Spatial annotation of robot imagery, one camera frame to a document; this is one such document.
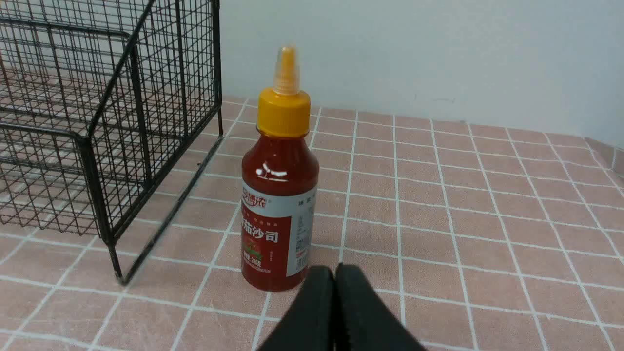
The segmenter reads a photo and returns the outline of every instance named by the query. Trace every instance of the bottle label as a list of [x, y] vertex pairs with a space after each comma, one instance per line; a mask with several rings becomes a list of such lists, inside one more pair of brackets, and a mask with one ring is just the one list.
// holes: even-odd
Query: bottle label
[[271, 275], [301, 272], [310, 256], [316, 187], [300, 195], [272, 196], [243, 182], [243, 264]]

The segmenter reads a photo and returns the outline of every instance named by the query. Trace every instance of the orange nozzle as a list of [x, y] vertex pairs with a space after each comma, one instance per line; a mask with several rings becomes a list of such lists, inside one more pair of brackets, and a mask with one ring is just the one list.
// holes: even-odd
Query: orange nozzle
[[299, 66], [297, 48], [294, 46], [284, 46], [278, 53], [273, 90], [282, 95], [295, 95], [299, 92]]

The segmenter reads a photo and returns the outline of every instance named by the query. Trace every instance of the sauce bottle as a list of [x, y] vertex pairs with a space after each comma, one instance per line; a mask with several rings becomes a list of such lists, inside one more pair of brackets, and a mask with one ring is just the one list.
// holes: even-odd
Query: sauce bottle
[[282, 291], [308, 271], [319, 164], [305, 135], [310, 97], [299, 90], [296, 49], [278, 53], [273, 87], [260, 93], [258, 142], [243, 157], [241, 261], [254, 287]]

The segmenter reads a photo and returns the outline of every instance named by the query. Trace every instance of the black metal frame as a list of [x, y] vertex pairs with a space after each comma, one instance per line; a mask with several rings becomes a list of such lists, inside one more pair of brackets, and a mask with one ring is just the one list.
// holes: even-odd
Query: black metal frame
[[[0, 221], [99, 235], [125, 285], [223, 140], [218, 0], [30, 1], [0, 5]], [[215, 116], [217, 141], [124, 276], [117, 241]]]

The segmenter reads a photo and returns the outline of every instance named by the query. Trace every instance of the tile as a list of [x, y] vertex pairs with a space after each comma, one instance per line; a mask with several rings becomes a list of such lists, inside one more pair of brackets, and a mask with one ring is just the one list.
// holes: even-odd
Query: tile
[[585, 287], [585, 290], [601, 322], [624, 324], [624, 292], [598, 287]]
[[514, 275], [464, 269], [468, 298], [472, 304], [528, 310], [520, 280]]
[[394, 158], [394, 145], [392, 142], [388, 141], [357, 138], [355, 142], [355, 153]]
[[154, 257], [210, 263], [223, 234], [170, 226], [153, 251]]
[[0, 280], [2, 296], [11, 297], [10, 304], [0, 304], [0, 328], [19, 328], [47, 295], [48, 290], [36, 285]]
[[524, 176], [524, 170], [516, 157], [483, 155], [479, 156], [486, 171], [505, 172]]
[[505, 243], [458, 237], [457, 248], [462, 265], [515, 273], [514, 260]]
[[388, 308], [397, 321], [401, 321], [401, 298], [396, 294], [377, 292], [381, 302]]
[[245, 122], [257, 122], [258, 121], [258, 108], [254, 106], [245, 106], [243, 112], [241, 112], [239, 121]]
[[444, 166], [441, 168], [446, 185], [487, 189], [482, 171]]
[[353, 173], [351, 175], [351, 193], [394, 199], [394, 179], [381, 175]]
[[513, 242], [559, 248], [557, 236], [546, 221], [504, 217], [503, 222]]
[[401, 227], [401, 252], [403, 257], [452, 264], [457, 262], [453, 238], [449, 234]]
[[579, 146], [587, 147], [583, 137], [569, 136], [566, 134], [546, 133], [550, 143], [555, 146]]
[[611, 243], [600, 230], [555, 224], [563, 246], [567, 250], [613, 255]]
[[433, 129], [447, 133], [469, 134], [468, 125], [463, 122], [433, 121]]
[[613, 185], [611, 179], [609, 179], [600, 168], [585, 167], [575, 164], [566, 164], [565, 168], [568, 170], [570, 178], [575, 182], [595, 185]]
[[525, 176], [488, 172], [487, 181], [493, 191], [535, 196], [529, 179]]
[[477, 154], [474, 152], [439, 149], [437, 155], [440, 158], [440, 164], [473, 169], [481, 168]]
[[353, 171], [394, 177], [394, 160], [367, 155], [354, 155]]
[[392, 116], [389, 114], [358, 111], [358, 122], [378, 123], [385, 124], [386, 126], [391, 126]]
[[542, 206], [535, 197], [495, 193], [494, 199], [501, 214], [533, 219], [546, 219]]
[[557, 155], [564, 162], [574, 162], [584, 166], [598, 166], [598, 162], [593, 158], [589, 149], [581, 149], [578, 147], [554, 146]]
[[282, 318], [295, 301], [300, 288], [301, 285], [297, 285], [290, 290], [272, 292], [269, 305], [266, 308], [266, 315], [272, 318]]
[[536, 161], [523, 159], [522, 164], [531, 177], [554, 178], [568, 180], [565, 169], [559, 162]]
[[403, 286], [409, 294], [464, 301], [457, 267], [404, 259]]
[[414, 182], [407, 179], [399, 179], [399, 199], [423, 204], [444, 205], [441, 185]]
[[426, 164], [397, 160], [397, 174], [400, 178], [439, 182], [440, 173], [436, 164]]
[[435, 150], [428, 146], [396, 144], [396, 157], [409, 161], [437, 163]]
[[268, 339], [271, 335], [275, 327], [277, 327], [278, 322], [272, 322], [270, 320], [265, 320], [262, 324], [262, 329], [260, 330], [260, 335], [258, 336], [258, 346], [261, 347], [262, 344]]
[[562, 199], [569, 201], [581, 201], [577, 191], [571, 182], [565, 180], [537, 179], [531, 180], [540, 197], [549, 197], [551, 199]]
[[459, 136], [457, 134], [435, 132], [435, 137], [436, 147], [441, 147], [444, 149], [474, 151], [472, 139], [469, 136]]
[[0, 265], [0, 275], [56, 284], [81, 251], [78, 247], [26, 242]]
[[11, 253], [11, 251], [13, 251], [21, 242], [21, 239], [0, 237], [0, 262], [5, 257], [7, 257]]
[[396, 203], [394, 200], [351, 195], [349, 197], [348, 215], [357, 219], [396, 224]]
[[624, 210], [609, 207], [590, 206], [603, 228], [624, 230]]
[[343, 218], [314, 217], [312, 243], [340, 246], [343, 233]]
[[492, 127], [492, 126], [482, 126], [480, 124], [471, 124], [470, 131], [472, 132], [472, 135], [476, 137], [509, 139], [509, 136], [507, 136], [507, 131], [503, 127]]
[[214, 155], [206, 166], [206, 173], [221, 174], [223, 176], [240, 177], [241, 162], [239, 157]]
[[445, 189], [450, 207], [494, 212], [492, 197], [489, 191], [448, 186]]
[[343, 119], [319, 117], [316, 130], [318, 132], [341, 134], [344, 136], [353, 137], [353, 132], [355, 131], [355, 122], [345, 121]]
[[346, 250], [343, 262], [359, 266], [373, 288], [399, 290], [398, 259]]
[[324, 265], [334, 272], [338, 267], [340, 251], [327, 247], [314, 247], [310, 252], [310, 266]]
[[542, 343], [530, 315], [472, 309], [472, 319], [477, 342], [483, 350], [524, 351]]
[[177, 200], [177, 196], [152, 194], [145, 203], [137, 218], [147, 220], [164, 220]]
[[609, 350], [607, 341], [597, 325], [570, 322], [562, 319], [539, 317], [548, 349]]
[[335, 192], [318, 191], [314, 211], [320, 214], [344, 215], [346, 195]]
[[318, 159], [321, 167], [342, 169], [344, 171], [348, 171], [351, 165], [351, 154], [344, 154], [342, 152], [326, 150], [312, 150], [312, 153]]
[[384, 141], [394, 140], [394, 133], [391, 126], [379, 126], [377, 124], [368, 123], [358, 123], [357, 136], [361, 138], [379, 139]]
[[568, 261], [559, 250], [514, 245], [514, 252], [523, 274], [575, 280]]
[[341, 171], [332, 171], [331, 169], [322, 169], [318, 175], [318, 187], [320, 189], [347, 191], [347, 183], [349, 182], [349, 173]]
[[550, 220], [560, 223], [596, 225], [585, 205], [557, 200], [542, 200]]
[[208, 267], [149, 259], [132, 281], [129, 294], [190, 304]]
[[112, 314], [99, 345], [127, 350], [169, 350], [187, 310], [123, 299]]
[[353, 148], [353, 137], [335, 136], [317, 132], [312, 146], [320, 147], [321, 149], [351, 152]]
[[396, 227], [347, 220], [345, 247], [396, 255], [396, 240]]
[[193, 174], [190, 172], [181, 172], [174, 169], [170, 171], [169, 175], [162, 181], [158, 187], [158, 191], [180, 195], [184, 191], [184, 188], [187, 187], [192, 177]]
[[184, 205], [182, 205], [175, 223], [206, 229], [225, 230], [230, 224], [235, 209], [235, 204], [187, 199]]
[[246, 123], [246, 122], [238, 121], [230, 129], [230, 133], [228, 134], [228, 137], [258, 139], [260, 137], [260, 133], [258, 132], [258, 128], [255, 123]]
[[483, 154], [515, 156], [514, 148], [509, 141], [475, 137], [474, 143], [477, 146], [477, 151]]
[[394, 135], [396, 142], [406, 142], [408, 144], [433, 146], [433, 138], [431, 131], [422, 131], [420, 129], [395, 128]]
[[397, 127], [431, 129], [431, 120], [429, 119], [409, 116], [395, 116], [394, 118]]
[[618, 259], [568, 253], [581, 281], [624, 287], [624, 265]]
[[116, 300], [93, 292], [57, 290], [24, 331], [91, 343]]
[[240, 235], [228, 235], [225, 238], [225, 243], [223, 243], [221, 251], [219, 251], [219, 257], [215, 264], [240, 269], [240, 250]]
[[525, 278], [524, 281], [537, 312], [573, 319], [595, 320], [577, 284], [533, 278]]
[[7, 351], [84, 351], [86, 349], [56, 340], [17, 337]]
[[406, 296], [405, 319], [408, 331], [420, 341], [472, 348], [464, 306]]
[[492, 214], [451, 210], [453, 228], [456, 234], [504, 240], [500, 220]]
[[212, 269], [197, 304], [218, 310], [260, 315], [265, 298], [266, 292], [253, 289], [240, 272]]
[[327, 109], [324, 107], [321, 110], [321, 116], [350, 119], [355, 121], [355, 110]]
[[624, 207], [624, 196], [616, 187], [577, 184], [577, 189], [588, 204]]
[[511, 139], [514, 141], [524, 142], [538, 142], [541, 144], [548, 144], [548, 139], [542, 132], [525, 131], [523, 129], [509, 129]]
[[427, 205], [400, 202], [401, 224], [410, 227], [449, 231], [449, 218], [446, 209]]
[[[118, 254], [118, 256], [122, 272], [125, 273], [135, 258], [121, 254]], [[85, 252], [80, 261], [68, 273], [63, 281], [63, 286], [113, 292], [121, 292], [124, 289], [115, 278], [110, 254], [107, 250], [88, 250]]]
[[538, 160], [557, 160], [557, 156], [552, 152], [550, 145], [515, 142], [514, 147], [519, 157]]
[[197, 185], [191, 191], [191, 196], [208, 199], [238, 202], [243, 192], [243, 182], [240, 179], [202, 175]]

